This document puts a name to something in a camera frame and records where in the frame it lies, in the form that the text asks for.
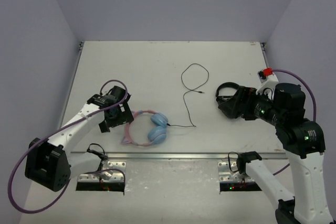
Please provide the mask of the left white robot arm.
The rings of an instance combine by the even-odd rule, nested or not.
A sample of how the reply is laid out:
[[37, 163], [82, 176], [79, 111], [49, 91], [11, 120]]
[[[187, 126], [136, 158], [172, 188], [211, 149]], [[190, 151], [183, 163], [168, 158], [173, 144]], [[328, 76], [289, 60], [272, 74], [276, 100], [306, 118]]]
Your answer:
[[71, 152], [96, 126], [107, 133], [111, 128], [132, 122], [129, 99], [128, 91], [118, 86], [105, 95], [93, 95], [54, 135], [45, 141], [36, 138], [30, 143], [25, 176], [57, 192], [70, 179], [101, 170], [107, 160], [106, 154], [87, 150], [77, 156]]

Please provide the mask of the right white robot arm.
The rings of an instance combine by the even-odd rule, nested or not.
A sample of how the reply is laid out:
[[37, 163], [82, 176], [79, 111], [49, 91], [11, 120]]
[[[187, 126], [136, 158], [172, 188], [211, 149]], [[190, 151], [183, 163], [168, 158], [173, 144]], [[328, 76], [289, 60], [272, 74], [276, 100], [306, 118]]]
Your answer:
[[276, 179], [255, 151], [237, 156], [238, 172], [251, 177], [275, 210], [277, 223], [335, 223], [330, 214], [323, 179], [325, 152], [321, 126], [305, 118], [306, 95], [299, 85], [278, 83], [273, 98], [255, 88], [226, 82], [234, 95], [216, 95], [218, 108], [229, 119], [261, 119], [275, 127], [292, 172], [294, 192]]

